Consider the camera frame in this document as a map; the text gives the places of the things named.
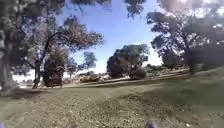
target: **dry grass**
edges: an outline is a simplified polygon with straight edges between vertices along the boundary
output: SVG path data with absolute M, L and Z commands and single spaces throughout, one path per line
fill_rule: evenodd
M 0 99 L 6 128 L 222 128 L 224 70 L 191 79 L 138 81 Z

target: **shrub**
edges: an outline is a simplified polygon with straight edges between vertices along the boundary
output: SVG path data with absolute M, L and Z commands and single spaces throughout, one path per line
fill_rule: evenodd
M 129 75 L 131 79 L 144 79 L 147 75 L 147 71 L 143 68 L 138 68 L 136 71 L 131 72 Z

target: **grass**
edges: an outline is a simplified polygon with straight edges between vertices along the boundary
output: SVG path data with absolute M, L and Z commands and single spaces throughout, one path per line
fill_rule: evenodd
M 195 77 L 47 89 L 0 98 L 6 128 L 222 128 L 224 69 Z

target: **sunlight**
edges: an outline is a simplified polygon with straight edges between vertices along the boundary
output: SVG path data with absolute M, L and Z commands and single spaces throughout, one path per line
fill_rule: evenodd
M 187 0 L 179 0 L 179 1 L 182 2 L 182 3 L 186 3 Z
M 186 3 L 187 0 L 179 0 L 182 3 Z M 205 3 L 210 3 L 212 0 L 204 0 Z

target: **tree trunk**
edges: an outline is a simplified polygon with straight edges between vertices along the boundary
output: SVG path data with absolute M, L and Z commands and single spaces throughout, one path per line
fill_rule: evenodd
M 0 58 L 0 84 L 3 93 L 8 93 L 17 87 L 12 79 L 9 58 L 6 55 Z
M 40 73 L 40 66 L 38 65 L 35 68 L 35 79 L 34 79 L 34 85 L 33 89 L 37 89 L 38 84 L 40 83 L 41 73 Z
M 194 55 L 190 50 L 185 51 L 187 65 L 189 66 L 190 75 L 194 75 L 196 73 L 196 63 L 194 61 Z

